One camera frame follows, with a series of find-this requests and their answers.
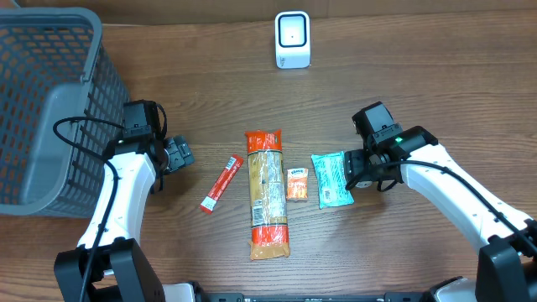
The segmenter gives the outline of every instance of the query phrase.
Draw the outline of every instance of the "light blue pouch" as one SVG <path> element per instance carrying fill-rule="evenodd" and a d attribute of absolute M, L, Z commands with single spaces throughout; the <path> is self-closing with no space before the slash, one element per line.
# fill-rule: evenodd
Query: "light blue pouch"
<path fill-rule="evenodd" d="M 319 207 L 344 206 L 354 203 L 351 193 L 345 190 L 347 181 L 343 168 L 343 151 L 327 155 L 311 155 L 319 183 Z"/>

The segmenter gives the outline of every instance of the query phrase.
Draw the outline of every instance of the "laundry basket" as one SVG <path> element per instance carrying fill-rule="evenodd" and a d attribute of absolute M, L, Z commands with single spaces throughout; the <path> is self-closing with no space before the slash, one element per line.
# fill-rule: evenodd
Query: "laundry basket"
<path fill-rule="evenodd" d="M 0 214 L 91 216 L 103 163 L 60 141 L 64 117 L 121 123 L 129 101 L 102 24 L 84 8 L 0 10 Z M 64 123 L 68 139 L 99 154 L 118 129 Z"/>

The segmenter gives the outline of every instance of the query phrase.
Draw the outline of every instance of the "spaghetti bag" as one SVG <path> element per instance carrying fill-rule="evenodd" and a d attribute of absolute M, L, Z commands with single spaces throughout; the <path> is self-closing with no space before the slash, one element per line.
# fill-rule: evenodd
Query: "spaghetti bag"
<path fill-rule="evenodd" d="M 252 209 L 252 260 L 288 257 L 281 130 L 246 132 Z"/>

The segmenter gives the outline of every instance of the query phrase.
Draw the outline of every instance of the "red stick package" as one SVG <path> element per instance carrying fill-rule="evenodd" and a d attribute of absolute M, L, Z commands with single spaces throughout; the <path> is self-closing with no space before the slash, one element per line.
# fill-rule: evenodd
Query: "red stick package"
<path fill-rule="evenodd" d="M 224 193 L 229 183 L 232 181 L 233 176 L 237 173 L 238 169 L 241 168 L 244 159 L 240 156 L 234 154 L 227 162 L 226 168 L 218 177 L 216 183 L 212 186 L 212 189 L 209 191 L 207 197 L 201 202 L 200 209 L 207 214 L 212 214 L 212 210 L 215 208 L 216 202 Z"/>

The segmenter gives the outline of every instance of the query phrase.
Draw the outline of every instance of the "wooden table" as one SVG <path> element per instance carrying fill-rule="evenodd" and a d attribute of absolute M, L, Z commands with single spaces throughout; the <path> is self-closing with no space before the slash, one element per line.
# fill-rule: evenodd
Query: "wooden table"
<path fill-rule="evenodd" d="M 291 256 L 249 260 L 248 167 L 212 216 L 198 205 L 245 130 L 283 129 L 286 168 L 362 145 L 351 116 L 383 101 L 404 128 L 430 130 L 498 197 L 537 216 L 537 11 L 314 20 L 313 60 L 277 70 L 272 22 L 106 28 L 133 99 L 161 103 L 196 164 L 150 196 L 142 248 L 163 284 L 197 280 L 245 294 L 378 294 L 474 277 L 477 257 L 424 197 L 398 185 L 355 204 L 289 203 Z M 0 299 L 59 301 L 58 252 L 88 220 L 0 218 Z"/>

